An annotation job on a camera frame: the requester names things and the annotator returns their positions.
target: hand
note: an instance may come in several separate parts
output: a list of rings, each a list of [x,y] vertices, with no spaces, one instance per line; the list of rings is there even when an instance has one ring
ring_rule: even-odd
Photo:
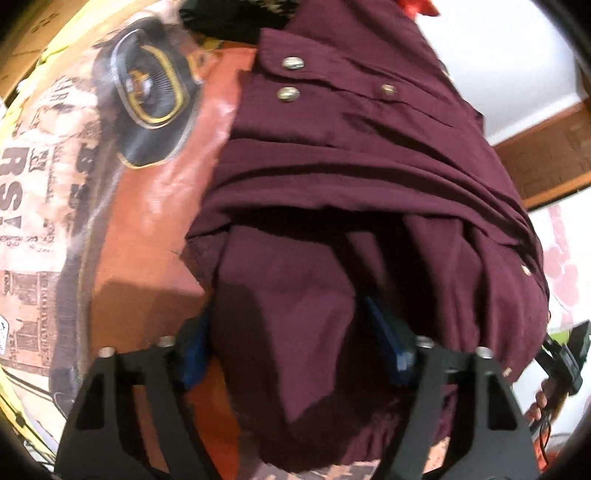
[[[548,398],[552,395],[555,387],[556,381],[554,379],[547,378],[542,382],[542,390],[535,394],[535,402],[533,402],[529,410],[525,412],[526,420],[541,420],[542,409],[548,404]]]

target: shirt fabric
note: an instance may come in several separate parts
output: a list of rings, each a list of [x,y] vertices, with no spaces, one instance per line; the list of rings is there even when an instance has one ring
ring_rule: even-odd
[[[413,392],[388,384],[358,298],[380,292],[447,348],[491,348],[513,382],[545,334],[541,246],[482,116],[394,0],[305,0],[258,49],[187,234],[212,344],[263,461],[374,460]]]

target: white wall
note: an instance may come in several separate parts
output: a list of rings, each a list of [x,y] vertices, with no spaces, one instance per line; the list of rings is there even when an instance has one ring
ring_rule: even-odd
[[[418,24],[493,145],[581,101],[573,53],[531,0],[433,0]]]

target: black mount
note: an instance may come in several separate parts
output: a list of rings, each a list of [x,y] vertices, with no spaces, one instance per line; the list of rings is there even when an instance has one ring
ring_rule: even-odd
[[[444,465],[426,478],[538,478],[528,426],[497,362],[427,345],[418,349],[418,390],[405,433],[388,448],[374,480],[423,477],[451,388],[458,397],[454,428],[462,434],[452,432]],[[66,423],[55,472],[64,480],[220,480],[183,407],[179,362],[173,346],[97,358]],[[169,473],[148,463],[133,385],[145,386]]]

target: snap button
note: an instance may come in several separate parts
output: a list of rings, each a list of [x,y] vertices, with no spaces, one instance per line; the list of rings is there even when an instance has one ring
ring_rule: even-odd
[[[277,98],[282,102],[293,102],[300,96],[300,91],[296,87],[283,87],[277,90]]]
[[[288,70],[299,70],[304,66],[304,60],[299,57],[287,57],[283,59],[283,68]]]
[[[396,87],[394,85],[389,85],[387,83],[384,83],[382,85],[382,91],[386,94],[386,95],[394,95],[396,93]]]

